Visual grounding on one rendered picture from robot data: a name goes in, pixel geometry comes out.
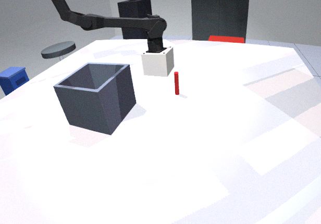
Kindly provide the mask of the red peg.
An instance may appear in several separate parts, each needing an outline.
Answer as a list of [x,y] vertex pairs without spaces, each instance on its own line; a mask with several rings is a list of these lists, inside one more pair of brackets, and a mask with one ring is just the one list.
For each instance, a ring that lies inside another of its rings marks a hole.
[[174,72],[175,77],[175,94],[179,95],[179,72]]

